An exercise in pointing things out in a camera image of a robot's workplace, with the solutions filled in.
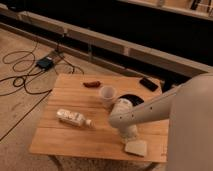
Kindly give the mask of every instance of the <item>power strip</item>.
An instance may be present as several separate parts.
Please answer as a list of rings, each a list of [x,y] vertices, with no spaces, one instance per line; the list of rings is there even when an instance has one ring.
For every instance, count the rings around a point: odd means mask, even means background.
[[[60,52],[52,51],[47,56],[38,60],[36,66],[47,71],[63,59],[64,56]]]

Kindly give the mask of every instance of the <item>bottle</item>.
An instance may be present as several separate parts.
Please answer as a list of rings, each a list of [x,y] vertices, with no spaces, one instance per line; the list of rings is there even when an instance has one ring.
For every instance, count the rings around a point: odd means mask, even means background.
[[[59,109],[57,111],[57,118],[66,123],[72,124],[74,126],[91,126],[91,120],[86,119],[85,116],[78,112],[70,112],[66,109]]]

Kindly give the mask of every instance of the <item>bottle cap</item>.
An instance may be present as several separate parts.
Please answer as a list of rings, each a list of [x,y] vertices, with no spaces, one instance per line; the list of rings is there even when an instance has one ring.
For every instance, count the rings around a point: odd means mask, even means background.
[[[92,121],[90,119],[87,119],[85,123],[87,126],[91,126]]]

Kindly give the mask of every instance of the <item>small white object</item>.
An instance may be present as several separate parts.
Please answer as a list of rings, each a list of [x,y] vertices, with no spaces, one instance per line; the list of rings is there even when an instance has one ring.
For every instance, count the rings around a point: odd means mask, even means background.
[[[126,143],[125,152],[145,157],[147,155],[147,142],[142,140]]]
[[[61,121],[70,123],[75,126],[83,126],[84,124],[87,126],[91,126],[92,122],[90,119],[86,119],[83,114],[78,112],[70,112],[66,109],[59,109],[56,116]]]
[[[112,86],[103,86],[99,90],[99,96],[101,98],[101,102],[105,108],[110,108],[114,104],[116,90]]]

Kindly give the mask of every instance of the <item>table leg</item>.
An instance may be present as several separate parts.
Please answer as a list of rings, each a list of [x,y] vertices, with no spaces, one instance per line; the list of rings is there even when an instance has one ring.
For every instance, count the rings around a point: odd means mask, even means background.
[[[54,155],[48,155],[48,157],[52,160],[52,162],[57,166],[58,171],[63,171],[62,164],[59,162],[59,160]]]
[[[146,168],[142,169],[141,171],[151,171],[151,170],[153,170],[155,167],[157,167],[158,164],[159,164],[159,163],[153,162],[153,163],[149,164]]]

